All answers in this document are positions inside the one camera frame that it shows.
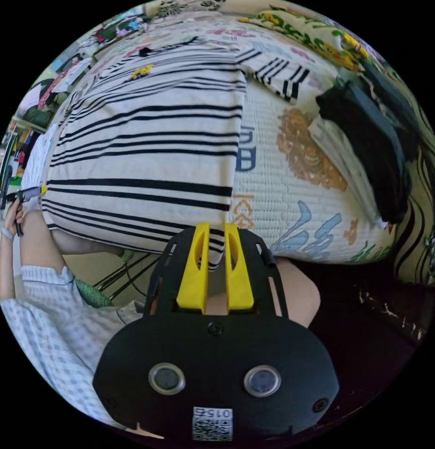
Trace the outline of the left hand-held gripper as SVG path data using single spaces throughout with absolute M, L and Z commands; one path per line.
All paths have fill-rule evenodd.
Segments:
M 15 194 L 15 198 L 19 199 L 20 203 L 26 203 L 34 197 L 43 196 L 47 192 L 47 190 L 48 190 L 48 186 L 45 186 L 45 185 L 40 186 L 40 187 L 32 187 L 32 188 L 18 191 Z M 15 221 L 15 229 L 16 229 L 17 236 L 23 235 L 21 224 L 17 223 L 17 221 Z

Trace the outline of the person's left hand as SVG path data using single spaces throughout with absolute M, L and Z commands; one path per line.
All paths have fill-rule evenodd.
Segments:
M 8 208 L 2 227 L 2 234 L 9 240 L 13 240 L 17 234 L 16 227 L 23 219 L 23 206 L 19 199 L 16 199 Z

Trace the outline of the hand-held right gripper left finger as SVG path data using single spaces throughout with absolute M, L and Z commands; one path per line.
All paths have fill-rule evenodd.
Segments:
M 195 227 L 188 248 L 185 269 L 177 295 L 177 305 L 187 311 L 205 314 L 208 292 L 210 223 Z

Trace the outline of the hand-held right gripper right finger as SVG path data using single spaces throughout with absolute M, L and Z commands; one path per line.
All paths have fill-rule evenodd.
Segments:
M 254 306 L 254 296 L 239 229 L 235 224 L 226 223 L 224 232 L 227 310 L 249 311 Z

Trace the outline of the person's right hand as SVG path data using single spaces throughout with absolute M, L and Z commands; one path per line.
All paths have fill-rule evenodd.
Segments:
M 139 423 L 137 424 L 137 429 L 135 430 L 135 433 L 138 435 L 142 435 L 142 436 L 146 436 L 146 437 L 151 437 L 151 438 L 155 438 L 155 439 L 165 439 L 165 437 L 158 435 L 158 434 L 154 434 L 152 432 L 149 432 L 147 430 L 144 430 Z

